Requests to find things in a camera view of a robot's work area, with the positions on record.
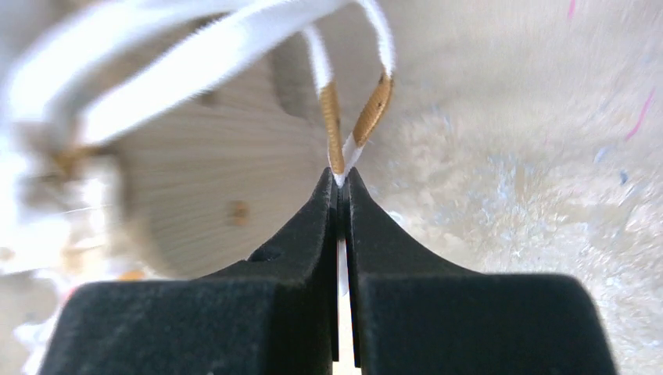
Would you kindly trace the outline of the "wooden pet bed frame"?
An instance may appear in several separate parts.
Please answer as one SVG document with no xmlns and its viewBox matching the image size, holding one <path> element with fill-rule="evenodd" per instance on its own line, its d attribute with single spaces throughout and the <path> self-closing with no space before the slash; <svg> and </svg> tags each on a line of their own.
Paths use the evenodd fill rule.
<svg viewBox="0 0 663 375">
<path fill-rule="evenodd" d="M 288 114 L 261 59 L 122 137 L 128 230 L 158 274 L 193 278 L 247 258 L 309 199 L 327 166 L 324 128 Z"/>
</svg>

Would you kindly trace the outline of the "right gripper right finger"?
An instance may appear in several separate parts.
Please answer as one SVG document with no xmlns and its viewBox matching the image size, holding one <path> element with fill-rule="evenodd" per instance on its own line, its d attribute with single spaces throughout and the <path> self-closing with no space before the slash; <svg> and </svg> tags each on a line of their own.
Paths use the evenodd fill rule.
<svg viewBox="0 0 663 375">
<path fill-rule="evenodd" d="M 484 274 L 412 238 L 344 187 L 355 364 L 365 374 L 613 374 L 597 309 L 574 278 Z"/>
</svg>

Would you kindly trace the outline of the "bear print white cushion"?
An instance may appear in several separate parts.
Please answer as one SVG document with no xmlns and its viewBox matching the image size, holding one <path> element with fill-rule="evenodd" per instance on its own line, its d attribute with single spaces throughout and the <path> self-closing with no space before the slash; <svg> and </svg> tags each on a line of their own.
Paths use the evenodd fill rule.
<svg viewBox="0 0 663 375">
<path fill-rule="evenodd" d="M 97 280 L 164 278 L 128 230 L 116 143 L 261 59 L 281 107 L 324 128 L 333 173 L 353 164 L 315 23 L 341 1 L 99 1 L 39 27 L 47 1 L 1 4 L 1 261 L 59 302 Z"/>
</svg>

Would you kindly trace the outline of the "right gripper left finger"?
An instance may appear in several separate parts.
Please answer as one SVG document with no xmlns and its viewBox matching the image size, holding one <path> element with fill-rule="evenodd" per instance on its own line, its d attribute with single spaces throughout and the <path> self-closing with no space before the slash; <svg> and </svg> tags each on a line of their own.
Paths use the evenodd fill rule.
<svg viewBox="0 0 663 375">
<path fill-rule="evenodd" d="M 66 303 L 43 374 L 329 374 L 338 355 L 325 170 L 248 259 L 194 280 L 99 282 Z"/>
</svg>

